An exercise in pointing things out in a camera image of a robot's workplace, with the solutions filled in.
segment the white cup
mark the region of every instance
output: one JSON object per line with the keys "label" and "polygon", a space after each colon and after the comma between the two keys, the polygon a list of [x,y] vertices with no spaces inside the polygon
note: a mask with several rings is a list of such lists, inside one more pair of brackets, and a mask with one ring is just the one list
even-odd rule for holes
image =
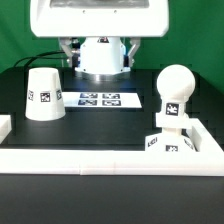
{"label": "white cup", "polygon": [[26,117],[50,121],[65,116],[59,73],[54,68],[29,70]]}

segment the green backdrop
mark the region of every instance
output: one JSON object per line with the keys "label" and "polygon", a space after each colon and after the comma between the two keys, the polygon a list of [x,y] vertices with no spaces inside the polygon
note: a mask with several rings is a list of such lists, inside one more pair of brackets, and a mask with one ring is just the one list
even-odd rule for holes
{"label": "green backdrop", "polygon": [[[59,49],[57,39],[32,34],[29,4],[30,0],[0,2],[0,72],[20,58]],[[224,93],[224,1],[170,0],[169,5],[169,32],[163,38],[142,39],[134,67],[186,65]],[[147,29],[147,21],[140,25]],[[35,63],[61,66],[58,61]]]}

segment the printed marker sheet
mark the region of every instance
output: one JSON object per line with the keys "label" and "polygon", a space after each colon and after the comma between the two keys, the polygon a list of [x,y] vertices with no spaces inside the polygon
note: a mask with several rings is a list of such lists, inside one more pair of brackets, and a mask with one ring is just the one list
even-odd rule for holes
{"label": "printed marker sheet", "polygon": [[137,93],[63,92],[65,107],[142,108]]}

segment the white ball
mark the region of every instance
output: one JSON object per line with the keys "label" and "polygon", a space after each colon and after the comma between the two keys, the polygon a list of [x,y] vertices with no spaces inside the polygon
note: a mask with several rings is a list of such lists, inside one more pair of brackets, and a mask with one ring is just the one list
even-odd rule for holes
{"label": "white ball", "polygon": [[195,89],[195,78],[185,66],[171,65],[159,74],[157,89],[163,100],[186,102]]}

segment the black table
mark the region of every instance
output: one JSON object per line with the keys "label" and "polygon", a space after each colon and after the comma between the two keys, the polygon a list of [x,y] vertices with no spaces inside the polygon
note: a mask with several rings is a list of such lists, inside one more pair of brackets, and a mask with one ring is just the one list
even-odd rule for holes
{"label": "black table", "polygon": [[[159,72],[137,70],[129,80],[99,85],[63,69],[63,91],[137,92],[143,108],[67,108],[63,119],[34,122],[24,116],[27,73],[8,69],[0,76],[0,113],[12,115],[13,131],[1,147],[143,150],[145,135],[160,131],[154,119],[160,111]],[[195,78],[186,112],[223,147],[223,95],[196,73]],[[0,175],[1,224],[221,224],[223,206],[222,177]]]}

